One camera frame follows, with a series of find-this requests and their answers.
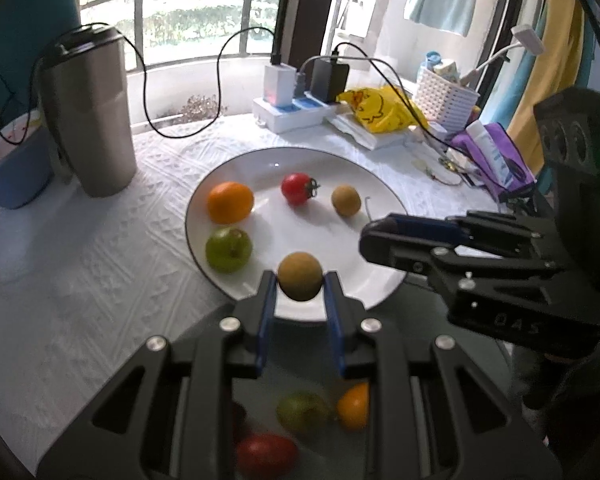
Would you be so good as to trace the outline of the white tissue pack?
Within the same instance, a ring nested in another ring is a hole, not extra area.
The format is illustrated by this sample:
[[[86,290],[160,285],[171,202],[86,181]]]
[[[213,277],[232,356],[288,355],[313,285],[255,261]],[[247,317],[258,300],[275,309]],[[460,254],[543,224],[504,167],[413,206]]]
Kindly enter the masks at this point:
[[[424,138],[417,128],[406,128],[389,133],[367,131],[352,113],[336,114],[327,118],[329,125],[350,138],[362,148],[377,151],[381,148],[410,143],[422,143]]]

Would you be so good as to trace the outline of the purple cloth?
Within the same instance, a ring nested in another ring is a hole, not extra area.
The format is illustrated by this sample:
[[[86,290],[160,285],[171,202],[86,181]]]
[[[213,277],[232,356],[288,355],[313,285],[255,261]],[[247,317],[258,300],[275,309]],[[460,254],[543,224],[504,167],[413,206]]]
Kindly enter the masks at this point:
[[[476,120],[451,139],[451,145],[476,167],[474,175],[498,203],[527,198],[535,177],[506,130],[497,122]]]

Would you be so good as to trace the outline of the brown round fruit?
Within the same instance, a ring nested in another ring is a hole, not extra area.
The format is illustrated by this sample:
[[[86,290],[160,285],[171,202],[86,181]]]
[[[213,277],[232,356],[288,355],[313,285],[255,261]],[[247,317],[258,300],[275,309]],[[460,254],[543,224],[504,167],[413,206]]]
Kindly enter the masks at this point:
[[[290,299],[309,301],[322,288],[323,269],[317,258],[308,252],[292,252],[279,263],[277,281]]]
[[[351,185],[338,185],[332,191],[332,206],[341,217],[349,218],[357,214],[362,207],[358,191]]]

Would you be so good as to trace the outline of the black power adapter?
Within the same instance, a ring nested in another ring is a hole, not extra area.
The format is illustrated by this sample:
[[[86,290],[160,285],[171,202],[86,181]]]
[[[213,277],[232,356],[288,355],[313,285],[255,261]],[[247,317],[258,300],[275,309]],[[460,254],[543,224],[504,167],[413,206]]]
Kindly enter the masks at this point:
[[[346,88],[350,65],[337,60],[316,60],[313,63],[310,93],[315,99],[332,104]]]

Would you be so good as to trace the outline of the white lace tablecloth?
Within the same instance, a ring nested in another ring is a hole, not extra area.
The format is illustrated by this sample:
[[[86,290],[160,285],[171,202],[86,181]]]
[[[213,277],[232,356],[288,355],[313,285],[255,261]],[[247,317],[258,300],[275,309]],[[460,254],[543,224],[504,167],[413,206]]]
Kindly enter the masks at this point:
[[[170,140],[138,134],[137,173],[115,196],[53,182],[28,206],[0,210],[0,436],[27,471],[146,338],[180,336],[221,304],[187,247],[188,201],[221,162],[284,145],[357,162],[412,214],[495,206],[480,188],[432,182],[403,146],[366,152],[332,128],[275,134],[246,115]]]

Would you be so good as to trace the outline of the white round plate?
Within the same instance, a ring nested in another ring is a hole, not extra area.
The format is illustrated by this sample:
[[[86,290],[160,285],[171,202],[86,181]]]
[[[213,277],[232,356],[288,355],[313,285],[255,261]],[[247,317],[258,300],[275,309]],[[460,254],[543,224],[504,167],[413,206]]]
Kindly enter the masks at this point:
[[[317,180],[317,196],[291,207],[280,192],[283,178],[304,172]],[[234,181],[254,195],[251,214],[238,222],[252,241],[252,254],[239,271],[216,272],[208,265],[204,248],[218,229],[207,212],[207,196],[215,185]],[[362,207],[344,218],[332,206],[332,191],[351,185]],[[358,240],[367,222],[393,212],[404,212],[400,198],[377,174],[341,156],[310,148],[265,148],[238,155],[211,170],[189,200],[185,232],[189,251],[202,274],[226,296],[241,300],[253,294],[265,270],[277,269],[292,252],[308,252],[324,271],[336,271],[344,293],[371,309],[386,300],[402,283],[402,271],[365,261]]]

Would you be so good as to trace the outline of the orange fruit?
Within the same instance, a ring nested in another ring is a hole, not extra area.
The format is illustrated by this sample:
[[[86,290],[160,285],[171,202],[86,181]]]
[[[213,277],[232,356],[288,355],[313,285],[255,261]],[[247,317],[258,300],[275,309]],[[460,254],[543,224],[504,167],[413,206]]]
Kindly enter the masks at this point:
[[[207,212],[210,220],[216,224],[233,224],[245,220],[251,214],[253,205],[251,188],[234,181],[215,185],[207,196]]]

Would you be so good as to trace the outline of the green apple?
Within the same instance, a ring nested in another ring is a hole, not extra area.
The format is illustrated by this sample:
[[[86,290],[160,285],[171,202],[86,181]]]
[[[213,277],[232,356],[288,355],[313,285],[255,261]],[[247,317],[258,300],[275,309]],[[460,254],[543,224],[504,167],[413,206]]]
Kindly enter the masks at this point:
[[[204,251],[208,265],[213,270],[224,274],[234,273],[250,260],[252,241],[242,229],[228,226],[211,234]]]

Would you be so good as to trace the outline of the red tomato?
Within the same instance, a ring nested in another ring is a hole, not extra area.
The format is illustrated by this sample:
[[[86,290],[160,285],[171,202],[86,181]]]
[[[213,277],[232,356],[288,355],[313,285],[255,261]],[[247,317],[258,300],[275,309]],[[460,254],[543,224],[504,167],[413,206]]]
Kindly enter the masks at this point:
[[[300,206],[316,196],[320,185],[317,180],[303,172],[288,174],[280,184],[280,192],[291,206]]]

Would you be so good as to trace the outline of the white desk lamp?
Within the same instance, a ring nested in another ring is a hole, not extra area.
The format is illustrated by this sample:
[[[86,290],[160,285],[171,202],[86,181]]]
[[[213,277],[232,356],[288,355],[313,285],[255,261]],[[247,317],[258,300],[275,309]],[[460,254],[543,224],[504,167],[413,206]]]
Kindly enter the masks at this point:
[[[545,52],[545,46],[540,36],[535,32],[535,29],[528,24],[520,24],[514,26],[510,32],[513,35],[513,42],[508,46],[501,48],[490,56],[486,61],[475,67],[473,70],[460,78],[460,86],[466,87],[475,79],[483,70],[494,63],[499,58],[505,56],[509,51],[524,48],[533,56],[539,56]]]

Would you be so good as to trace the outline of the white plastic basket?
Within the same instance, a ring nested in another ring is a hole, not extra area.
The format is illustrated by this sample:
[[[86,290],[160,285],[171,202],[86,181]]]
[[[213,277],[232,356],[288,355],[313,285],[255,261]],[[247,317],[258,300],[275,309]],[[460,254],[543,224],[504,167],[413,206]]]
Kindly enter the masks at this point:
[[[479,93],[422,67],[417,76],[413,99],[428,120],[433,120],[449,133],[457,133],[469,122]]]

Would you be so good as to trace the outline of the grey round placemat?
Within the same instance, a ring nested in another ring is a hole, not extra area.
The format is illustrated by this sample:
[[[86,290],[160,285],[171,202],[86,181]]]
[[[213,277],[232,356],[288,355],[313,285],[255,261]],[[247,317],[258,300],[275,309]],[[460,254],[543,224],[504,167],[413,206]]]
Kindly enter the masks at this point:
[[[451,325],[443,301],[426,286],[403,284],[370,314],[407,337],[452,336],[498,388],[508,390],[504,344]],[[278,434],[297,443],[299,458],[288,479],[361,479],[366,433],[343,429],[336,410],[353,386],[337,372],[324,323],[276,320],[262,376],[234,380],[233,394],[246,410],[246,434]]]

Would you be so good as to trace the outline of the blue plastic bowl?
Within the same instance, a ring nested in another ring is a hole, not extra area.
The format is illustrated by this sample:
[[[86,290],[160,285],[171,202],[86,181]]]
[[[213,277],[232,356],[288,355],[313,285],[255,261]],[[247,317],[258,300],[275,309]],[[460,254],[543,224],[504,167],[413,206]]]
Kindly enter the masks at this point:
[[[34,108],[0,130],[0,207],[27,205],[52,177],[48,132]]]

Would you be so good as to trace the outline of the teal curtain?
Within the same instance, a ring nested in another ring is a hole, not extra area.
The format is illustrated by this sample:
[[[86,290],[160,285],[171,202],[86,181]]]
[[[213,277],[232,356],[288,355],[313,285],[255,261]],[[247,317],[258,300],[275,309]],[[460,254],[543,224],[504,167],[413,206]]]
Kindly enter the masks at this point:
[[[79,24],[76,0],[0,0],[0,114],[8,122],[27,110],[36,57]]]

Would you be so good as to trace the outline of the steel travel mug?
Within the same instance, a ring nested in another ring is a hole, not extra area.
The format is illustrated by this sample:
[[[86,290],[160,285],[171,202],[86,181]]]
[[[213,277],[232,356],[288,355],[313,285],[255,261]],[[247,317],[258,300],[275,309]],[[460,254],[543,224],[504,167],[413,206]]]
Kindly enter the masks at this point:
[[[122,33],[89,24],[59,36],[38,61],[36,92],[56,174],[91,197],[126,188],[137,163]]]

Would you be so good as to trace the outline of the white charger plug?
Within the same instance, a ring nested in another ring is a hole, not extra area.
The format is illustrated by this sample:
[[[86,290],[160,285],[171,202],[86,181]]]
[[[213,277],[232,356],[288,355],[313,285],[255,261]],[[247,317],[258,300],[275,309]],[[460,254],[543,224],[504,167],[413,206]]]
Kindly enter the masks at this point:
[[[297,70],[287,64],[268,64],[264,68],[263,97],[275,107],[291,106]]]

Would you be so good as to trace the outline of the yellow duck plastic bag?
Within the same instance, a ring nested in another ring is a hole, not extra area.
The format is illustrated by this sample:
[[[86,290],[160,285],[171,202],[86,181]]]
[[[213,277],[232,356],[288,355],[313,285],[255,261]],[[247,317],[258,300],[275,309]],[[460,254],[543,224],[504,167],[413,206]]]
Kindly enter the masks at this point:
[[[347,103],[355,119],[370,133],[384,134],[409,126],[429,127],[422,111],[400,89],[391,86],[348,90],[336,96]]]

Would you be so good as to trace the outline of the white lotion tube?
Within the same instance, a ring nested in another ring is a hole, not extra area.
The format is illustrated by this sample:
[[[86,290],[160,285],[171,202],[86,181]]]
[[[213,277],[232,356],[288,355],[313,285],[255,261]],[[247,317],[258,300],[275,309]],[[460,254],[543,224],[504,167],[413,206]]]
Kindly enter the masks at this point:
[[[505,158],[492,139],[492,136],[490,136],[489,131],[478,120],[469,124],[466,131],[483,154],[486,162],[493,171],[495,179],[498,180],[501,186],[507,188],[513,182],[513,176],[510,173]]]

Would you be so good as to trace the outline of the white power strip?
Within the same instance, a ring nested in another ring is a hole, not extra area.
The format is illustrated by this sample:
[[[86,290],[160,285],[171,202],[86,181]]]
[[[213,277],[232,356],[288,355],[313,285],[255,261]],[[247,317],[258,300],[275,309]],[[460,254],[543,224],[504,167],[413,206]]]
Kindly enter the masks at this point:
[[[323,103],[309,93],[293,99],[287,106],[274,106],[263,98],[252,101],[252,114],[257,124],[276,134],[321,125],[334,116],[336,110],[335,104]]]

